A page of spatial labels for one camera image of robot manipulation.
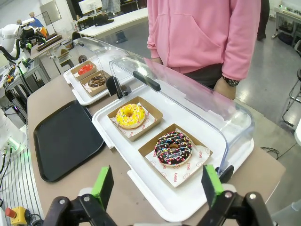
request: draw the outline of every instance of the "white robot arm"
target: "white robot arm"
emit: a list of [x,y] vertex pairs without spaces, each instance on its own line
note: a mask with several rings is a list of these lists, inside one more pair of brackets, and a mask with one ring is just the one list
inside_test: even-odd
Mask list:
[[27,41],[34,37],[38,29],[29,26],[34,19],[22,21],[22,24],[8,24],[0,29],[0,51],[10,60],[17,60],[20,55],[19,40]]

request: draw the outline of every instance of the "pink hoodie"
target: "pink hoodie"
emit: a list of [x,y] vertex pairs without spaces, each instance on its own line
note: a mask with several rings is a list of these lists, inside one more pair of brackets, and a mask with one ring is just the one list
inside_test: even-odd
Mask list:
[[247,77],[261,0],[147,0],[151,57],[188,73],[223,63],[223,76]]

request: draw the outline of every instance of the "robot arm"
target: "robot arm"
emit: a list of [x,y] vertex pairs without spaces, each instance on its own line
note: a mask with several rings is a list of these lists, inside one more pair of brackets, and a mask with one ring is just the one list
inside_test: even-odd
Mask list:
[[22,24],[8,24],[0,29],[0,51],[3,52],[6,58],[10,60],[17,60],[20,56],[20,40],[23,44],[30,42],[33,39],[42,39],[43,35],[37,34],[38,29],[34,29],[29,26],[30,23],[34,22],[34,19],[28,19],[22,21]]

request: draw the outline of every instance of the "chocolate frosted donut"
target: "chocolate frosted donut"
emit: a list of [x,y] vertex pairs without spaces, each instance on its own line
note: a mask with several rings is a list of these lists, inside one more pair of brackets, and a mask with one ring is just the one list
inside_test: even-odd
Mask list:
[[192,144],[189,138],[177,131],[160,137],[155,146],[156,156],[162,164],[167,166],[183,164],[191,157],[191,151]]
[[88,82],[88,86],[89,87],[102,86],[105,84],[106,81],[107,81],[107,78],[105,76],[103,76],[102,74],[99,74],[90,79],[90,81]]

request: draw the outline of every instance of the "monitor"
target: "monitor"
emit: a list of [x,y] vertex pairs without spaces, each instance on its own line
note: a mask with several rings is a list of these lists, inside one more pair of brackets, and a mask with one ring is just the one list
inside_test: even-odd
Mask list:
[[101,0],[83,0],[79,2],[80,10],[83,14],[93,11],[95,8],[102,7]]

